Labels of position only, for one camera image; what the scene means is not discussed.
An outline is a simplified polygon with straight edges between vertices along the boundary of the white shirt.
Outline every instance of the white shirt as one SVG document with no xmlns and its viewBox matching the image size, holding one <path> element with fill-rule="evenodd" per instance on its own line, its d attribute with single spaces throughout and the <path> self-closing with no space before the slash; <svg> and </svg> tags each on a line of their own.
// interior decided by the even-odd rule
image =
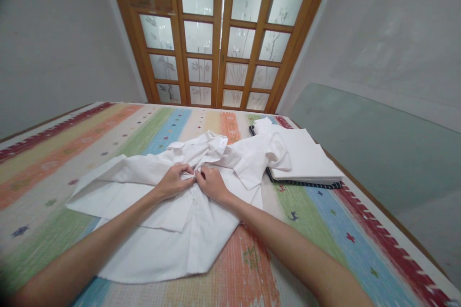
<svg viewBox="0 0 461 307">
<path fill-rule="evenodd" d="M 215 165 L 233 194 L 262 208 L 261 179 L 267 166 L 290 169 L 277 133 L 227 145 L 208 131 L 174 142 L 158 155 L 115 157 L 83 176 L 66 206 L 101 217 L 98 226 L 146 195 L 174 164 Z M 182 179 L 193 177 L 183 173 Z M 161 203 L 134 231 L 98 276 L 120 283 L 149 283 L 207 272 L 239 220 L 194 184 Z"/>
</svg>

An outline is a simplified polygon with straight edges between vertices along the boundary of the folded white cloth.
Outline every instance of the folded white cloth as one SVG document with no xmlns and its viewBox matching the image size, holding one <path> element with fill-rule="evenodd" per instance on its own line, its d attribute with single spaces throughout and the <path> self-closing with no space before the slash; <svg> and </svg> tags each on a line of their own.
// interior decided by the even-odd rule
<svg viewBox="0 0 461 307">
<path fill-rule="evenodd" d="M 277 133 L 287 147 L 288 154 L 279 165 L 287 166 L 286 161 L 290 161 L 291 169 L 270 166 L 274 179 L 331 183 L 344 178 L 344 173 L 325 155 L 322 147 L 305 129 L 286 129 L 273 124 L 268 118 L 256 120 L 254 126 L 258 135 Z"/>
<path fill-rule="evenodd" d="M 227 141 L 208 131 L 187 142 L 174 142 L 158 155 L 115 157 L 83 176 L 66 206 L 101 217 L 101 226 L 147 194 L 172 165 L 188 163 L 199 169 L 207 163 L 220 170 L 233 194 L 262 208 L 260 183 L 265 168 L 290 169 L 283 141 L 276 133 L 232 145 Z M 206 272 L 238 223 L 194 184 L 160 204 L 99 276 L 121 283 L 147 283 Z"/>
</svg>

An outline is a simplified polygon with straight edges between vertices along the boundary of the hand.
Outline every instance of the hand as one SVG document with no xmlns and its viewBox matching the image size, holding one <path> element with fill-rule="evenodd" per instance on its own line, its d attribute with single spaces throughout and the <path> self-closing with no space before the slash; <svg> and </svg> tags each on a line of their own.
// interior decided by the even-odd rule
<svg viewBox="0 0 461 307">
<path fill-rule="evenodd" d="M 181 180 L 181 174 L 187 172 L 189 174 L 194 174 L 191 166 L 188 164 L 183 165 L 174 165 L 168 169 L 165 176 L 162 180 L 155 186 L 153 189 L 153 194 L 160 198 L 160 201 L 163 201 L 168 198 L 172 198 L 180 192 L 184 191 L 186 188 L 192 186 L 195 183 L 195 179 L 192 177 L 187 180 Z"/>
<path fill-rule="evenodd" d="M 215 168 L 202 167 L 202 173 L 195 171 L 195 179 L 202 191 L 214 201 L 222 204 L 232 194 L 226 188 L 221 173 Z"/>
</svg>

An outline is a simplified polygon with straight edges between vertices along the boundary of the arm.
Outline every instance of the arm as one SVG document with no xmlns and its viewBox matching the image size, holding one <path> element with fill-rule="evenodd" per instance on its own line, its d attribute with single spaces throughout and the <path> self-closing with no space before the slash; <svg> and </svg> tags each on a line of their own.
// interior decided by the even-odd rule
<svg viewBox="0 0 461 307">
<path fill-rule="evenodd" d="M 12 297 L 13 306 L 67 306 L 111 258 L 117 248 L 163 200 L 194 184 L 181 181 L 189 165 L 174 165 L 159 184 L 117 217 L 70 247 L 35 275 Z"/>
<path fill-rule="evenodd" d="M 323 306 L 373 306 L 354 276 L 289 225 L 233 195 L 217 169 L 195 172 L 202 191 L 247 224 Z"/>
</svg>

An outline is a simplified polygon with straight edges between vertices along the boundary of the wooden door frame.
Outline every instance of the wooden door frame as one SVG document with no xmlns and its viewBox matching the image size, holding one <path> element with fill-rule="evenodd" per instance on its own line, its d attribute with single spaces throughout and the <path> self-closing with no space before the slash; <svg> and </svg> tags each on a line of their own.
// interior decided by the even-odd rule
<svg viewBox="0 0 461 307">
<path fill-rule="evenodd" d="M 303 0 L 302 7 L 300 8 L 299 14 L 303 11 L 303 20 L 299 22 L 300 15 L 293 27 L 285 27 L 283 25 L 265 23 L 266 17 L 260 15 L 256 23 L 236 21 L 231 19 L 232 1 L 224 0 L 224 16 L 223 16 L 223 32 L 222 32 L 222 44 L 219 53 L 219 39 L 221 31 L 221 5 L 222 0 L 214 0 L 214 16 L 201 16 L 198 18 L 194 14 L 182 13 L 182 0 L 171 0 L 173 13 L 163 11 L 149 11 L 145 8 L 133 8 L 128 0 L 117 0 L 121 16 L 127 31 L 127 35 L 130 41 L 130 45 L 133 50 L 133 55 L 136 61 L 136 65 L 139 69 L 141 81 L 143 83 L 144 90 L 146 92 L 147 100 L 150 103 L 162 103 L 157 91 L 157 83 L 165 84 L 176 84 L 180 88 L 181 94 L 181 105 L 192 105 L 190 99 L 190 86 L 205 86 L 211 87 L 211 105 L 201 107 L 222 107 L 222 98 L 224 89 L 241 90 L 243 92 L 242 100 L 239 108 L 229 108 L 233 110 L 246 110 L 248 97 L 250 92 L 267 93 L 269 99 L 266 104 L 266 108 L 262 111 L 251 110 L 252 112 L 266 112 L 274 113 L 283 95 L 284 89 L 287 85 L 288 79 L 292 73 L 293 67 L 298 59 L 301 48 L 304 44 L 305 38 L 308 34 L 309 28 L 314 20 L 318 7 L 321 0 L 308 0 L 309 6 L 306 6 L 306 1 Z M 267 2 L 263 0 L 264 4 L 261 4 L 261 8 L 268 6 L 270 8 L 272 0 Z M 153 75 L 152 65 L 150 62 L 149 53 L 159 53 L 156 49 L 147 48 L 145 45 L 142 47 L 142 43 L 145 43 L 144 32 L 142 31 L 142 25 L 140 23 L 139 14 L 153 14 L 159 16 L 168 16 L 171 19 L 171 29 L 173 33 L 173 43 L 177 51 L 163 52 L 165 55 L 175 56 L 178 81 L 156 79 Z M 199 22 L 207 22 L 213 24 L 213 50 L 211 56 L 199 55 L 195 53 L 187 53 L 185 47 L 185 32 L 184 32 L 184 20 L 192 20 Z M 248 29 L 255 29 L 254 46 L 249 59 L 234 59 L 227 57 L 227 49 L 229 46 L 229 30 L 230 26 L 243 27 Z M 291 36 L 287 45 L 287 49 L 290 47 L 292 53 L 290 56 L 283 56 L 282 62 L 272 61 L 258 61 L 262 40 L 256 38 L 263 38 L 265 30 L 290 32 Z M 198 59 L 210 59 L 212 60 L 212 82 L 211 83 L 195 83 L 189 81 L 187 57 L 194 57 Z M 225 82 L 225 63 L 224 62 L 243 62 L 248 63 L 247 78 L 243 87 L 226 85 Z M 256 65 L 273 66 L 279 67 L 276 79 L 272 89 L 255 89 L 252 88 L 253 77 Z"/>
<path fill-rule="evenodd" d="M 183 13 L 182 0 L 177 0 L 178 3 L 178 20 L 179 29 L 182 40 L 182 64 L 184 65 L 183 80 L 185 84 L 185 92 L 188 106 L 200 106 L 204 108 L 216 108 L 216 95 L 218 93 L 218 71 L 219 71 L 219 41 L 221 34 L 221 6 L 222 0 L 213 0 L 213 16 Z M 191 53 L 187 52 L 186 47 L 186 34 L 184 28 L 184 21 L 192 21 L 199 23 L 213 24 L 213 49 L 211 54 Z M 206 59 L 211 60 L 211 83 L 191 82 L 189 80 L 189 68 L 187 59 Z M 191 86 L 202 86 L 211 88 L 211 104 L 210 105 L 193 105 L 191 101 Z"/>
<path fill-rule="evenodd" d="M 321 0 L 303 0 L 301 7 L 296 18 L 296 22 L 293 26 L 270 24 L 267 23 L 267 18 L 270 14 L 270 7 L 272 0 L 262 0 L 261 7 L 259 10 L 259 16 L 256 23 L 243 22 L 231 19 L 232 3 L 233 0 L 224 0 L 224 16 L 223 16 L 223 33 L 222 33 L 222 45 L 221 45 L 221 67 L 219 69 L 219 90 L 218 90 L 218 108 L 233 109 L 233 110 L 248 110 L 251 112 L 260 113 L 273 113 L 277 108 L 280 101 L 281 95 L 283 94 L 284 88 L 288 82 L 294 64 L 299 56 L 301 47 L 309 31 L 310 24 L 312 23 L 313 17 L 317 11 L 318 5 Z M 229 35 L 230 27 L 242 27 L 246 29 L 254 29 L 255 36 L 253 39 L 253 46 L 249 59 L 231 58 L 227 56 L 229 47 Z M 284 54 L 281 62 L 259 60 L 259 55 L 264 40 L 265 31 L 277 31 L 290 33 L 290 38 L 285 49 L 288 54 Z M 243 87 L 235 85 L 225 84 L 226 74 L 226 63 L 227 62 L 238 62 L 247 63 L 248 70 L 245 78 L 245 84 Z M 257 89 L 253 88 L 253 79 L 255 75 L 255 69 L 257 65 L 278 67 L 278 73 L 274 80 L 271 89 Z M 242 91 L 242 98 L 240 106 L 225 107 L 222 106 L 222 100 L 224 97 L 224 90 L 240 90 Z M 264 110 L 252 110 L 247 109 L 248 99 L 251 92 L 269 94 L 266 107 Z"/>
</svg>

